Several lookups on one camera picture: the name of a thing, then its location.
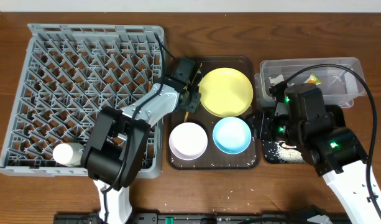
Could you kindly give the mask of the wooden chopstick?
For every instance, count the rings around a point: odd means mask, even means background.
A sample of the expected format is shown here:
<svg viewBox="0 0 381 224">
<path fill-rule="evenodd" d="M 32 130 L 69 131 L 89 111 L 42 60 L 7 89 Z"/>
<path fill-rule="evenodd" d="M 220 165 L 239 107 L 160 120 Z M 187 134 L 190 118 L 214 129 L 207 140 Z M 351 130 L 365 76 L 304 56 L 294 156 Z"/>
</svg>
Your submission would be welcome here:
<svg viewBox="0 0 381 224">
<path fill-rule="evenodd" d="M 197 71 L 193 77 L 191 85 L 188 89 L 188 91 L 190 92 L 190 102 L 186 106 L 186 113 L 185 113 L 184 122 L 187 122 L 189 114 L 194 113 L 200 104 L 201 95 L 198 92 L 198 87 L 199 87 L 201 79 L 203 78 L 202 66 L 203 66 L 203 64 L 200 63 L 199 67 L 198 67 L 198 69 L 197 69 Z"/>
</svg>

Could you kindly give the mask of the light blue bowl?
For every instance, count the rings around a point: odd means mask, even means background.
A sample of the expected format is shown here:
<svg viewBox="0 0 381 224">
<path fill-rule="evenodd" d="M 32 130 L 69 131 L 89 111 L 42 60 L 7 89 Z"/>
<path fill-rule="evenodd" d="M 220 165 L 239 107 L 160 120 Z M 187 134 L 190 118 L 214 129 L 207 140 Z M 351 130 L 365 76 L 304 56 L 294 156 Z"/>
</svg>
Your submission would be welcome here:
<svg viewBox="0 0 381 224">
<path fill-rule="evenodd" d="M 213 128 L 213 142 L 223 153 L 236 155 L 245 151 L 252 140 L 250 128 L 237 117 L 219 120 Z"/>
</svg>

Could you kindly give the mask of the white tissue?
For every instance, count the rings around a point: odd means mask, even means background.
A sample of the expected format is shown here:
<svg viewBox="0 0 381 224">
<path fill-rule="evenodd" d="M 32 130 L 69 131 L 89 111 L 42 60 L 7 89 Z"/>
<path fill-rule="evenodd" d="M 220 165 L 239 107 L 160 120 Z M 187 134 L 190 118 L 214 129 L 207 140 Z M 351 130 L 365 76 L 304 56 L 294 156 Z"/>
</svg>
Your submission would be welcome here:
<svg viewBox="0 0 381 224">
<path fill-rule="evenodd" d="M 277 77 L 269 77 L 269 81 L 272 85 L 276 85 L 280 82 L 284 81 L 284 77 L 282 74 L 278 75 Z"/>
</svg>

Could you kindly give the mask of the white round bowl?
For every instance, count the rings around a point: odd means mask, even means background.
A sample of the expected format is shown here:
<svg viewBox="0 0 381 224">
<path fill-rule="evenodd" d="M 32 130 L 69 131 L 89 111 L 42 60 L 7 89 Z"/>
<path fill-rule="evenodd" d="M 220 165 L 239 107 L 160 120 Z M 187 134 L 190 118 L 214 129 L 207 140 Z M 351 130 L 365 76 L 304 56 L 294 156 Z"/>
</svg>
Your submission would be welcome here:
<svg viewBox="0 0 381 224">
<path fill-rule="evenodd" d="M 196 123 L 182 123 L 171 131 L 168 145 L 177 158 L 192 161 L 202 156 L 206 151 L 208 135 Z"/>
</svg>

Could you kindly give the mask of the green orange snack wrapper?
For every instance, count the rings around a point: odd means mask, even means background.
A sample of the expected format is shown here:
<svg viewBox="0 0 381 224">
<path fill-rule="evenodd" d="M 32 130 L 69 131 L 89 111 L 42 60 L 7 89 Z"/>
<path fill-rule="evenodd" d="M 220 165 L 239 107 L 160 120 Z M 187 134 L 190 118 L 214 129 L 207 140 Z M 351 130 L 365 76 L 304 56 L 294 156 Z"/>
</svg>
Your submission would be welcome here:
<svg viewBox="0 0 381 224">
<path fill-rule="evenodd" d="M 305 81 L 304 83 L 312 83 L 315 85 L 322 84 L 322 81 L 314 74 L 312 73 Z"/>
</svg>

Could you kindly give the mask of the white cup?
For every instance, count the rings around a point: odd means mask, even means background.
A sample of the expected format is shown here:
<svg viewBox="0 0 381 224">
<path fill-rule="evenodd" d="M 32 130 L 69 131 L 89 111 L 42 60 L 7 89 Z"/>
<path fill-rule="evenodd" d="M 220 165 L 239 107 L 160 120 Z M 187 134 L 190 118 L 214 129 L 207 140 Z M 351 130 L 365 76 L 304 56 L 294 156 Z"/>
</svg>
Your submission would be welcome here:
<svg viewBox="0 0 381 224">
<path fill-rule="evenodd" d="M 53 159 L 67 167 L 79 167 L 84 146 L 80 143 L 61 143 L 53 149 Z"/>
</svg>

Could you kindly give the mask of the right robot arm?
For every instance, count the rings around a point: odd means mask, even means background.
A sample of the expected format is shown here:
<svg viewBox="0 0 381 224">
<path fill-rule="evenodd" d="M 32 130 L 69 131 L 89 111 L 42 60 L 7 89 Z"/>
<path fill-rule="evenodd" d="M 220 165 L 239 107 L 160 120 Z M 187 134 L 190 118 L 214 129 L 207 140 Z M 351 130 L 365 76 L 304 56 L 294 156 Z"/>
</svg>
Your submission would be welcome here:
<svg viewBox="0 0 381 224">
<path fill-rule="evenodd" d="M 368 155 L 346 127 L 342 109 L 326 105 L 312 83 L 279 90 L 274 108 L 246 116 L 262 141 L 283 141 L 313 166 L 344 207 L 352 223 L 381 223 L 381 191 Z"/>
</svg>

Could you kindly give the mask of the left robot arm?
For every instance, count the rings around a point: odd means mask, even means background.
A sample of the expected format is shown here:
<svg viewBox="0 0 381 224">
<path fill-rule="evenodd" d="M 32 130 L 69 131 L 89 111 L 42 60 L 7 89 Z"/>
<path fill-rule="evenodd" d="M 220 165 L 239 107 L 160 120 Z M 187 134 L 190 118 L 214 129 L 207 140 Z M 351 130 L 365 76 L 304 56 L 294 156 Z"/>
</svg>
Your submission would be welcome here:
<svg viewBox="0 0 381 224">
<path fill-rule="evenodd" d="M 142 167 L 150 130 L 175 110 L 197 110 L 202 75 L 200 62 L 180 57 L 174 71 L 162 74 L 135 103 L 121 109 L 107 106 L 98 113 L 80 166 L 99 191 L 103 223 L 128 221 L 132 213 L 129 189 Z"/>
</svg>

